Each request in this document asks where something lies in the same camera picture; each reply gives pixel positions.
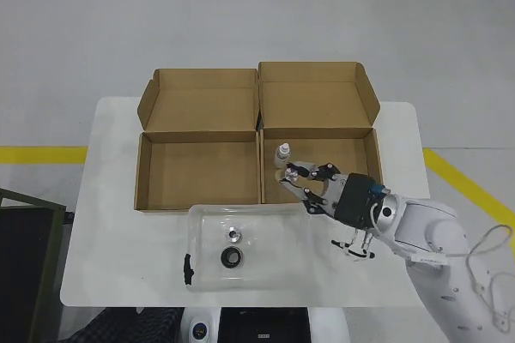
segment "open cardboard box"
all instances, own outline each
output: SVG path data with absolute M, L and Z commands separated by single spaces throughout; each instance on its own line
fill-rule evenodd
M 258 111 L 255 69 L 157 69 L 137 108 L 135 209 L 260 203 Z
M 343 173 L 382 182 L 372 128 L 379 102 L 364 67 L 355 62 L 259 64 L 262 203 L 298 202 L 281 187 L 273 164 L 287 142 L 291 161 L 333 163 Z M 320 194 L 322 183 L 298 180 Z

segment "black rubber ring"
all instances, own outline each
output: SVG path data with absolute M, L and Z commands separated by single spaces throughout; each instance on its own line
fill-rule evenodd
M 231 257 L 233 254 L 236 254 L 237 260 L 235 262 L 230 262 L 229 257 Z M 225 248 L 221 253 L 221 264 L 225 268 L 233 269 L 239 266 L 239 264 L 242 262 L 242 251 L 240 251 L 239 248 L 235 247 L 227 247 Z

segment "table top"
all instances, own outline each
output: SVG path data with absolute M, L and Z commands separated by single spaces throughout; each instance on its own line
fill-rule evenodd
M 351 230 L 313 216 L 312 290 L 187 291 L 183 278 L 186 213 L 133 209 L 142 127 L 139 98 L 100 100 L 76 205 L 61 300 L 68 306 L 422 306 L 404 260 L 379 241 L 376 258 L 355 262 L 330 244 Z M 384 183 L 402 196 L 428 198 L 415 108 L 381 102 L 374 123 Z

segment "gray floor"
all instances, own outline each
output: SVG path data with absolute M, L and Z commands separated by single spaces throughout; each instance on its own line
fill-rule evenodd
M 87 145 L 97 101 L 141 95 L 155 68 L 272 60 L 362 62 L 381 100 L 415 105 L 424 147 L 515 212 L 515 0 L 0 1 L 0 145 Z M 0 186 L 74 210 L 82 170 L 0 165 Z M 428 177 L 473 239 L 494 223 Z M 488 263 L 515 270 L 508 250 Z M 356 342 L 445 341 L 423 310 L 347 313 Z M 62 333 L 88 316 L 65 309 Z

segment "cardboard box flap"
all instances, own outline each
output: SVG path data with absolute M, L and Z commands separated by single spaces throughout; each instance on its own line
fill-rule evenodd
M 261 62 L 264 129 L 371 128 L 379 102 L 357 62 Z
M 137 114 L 147 132 L 254 131 L 255 69 L 157 69 Z

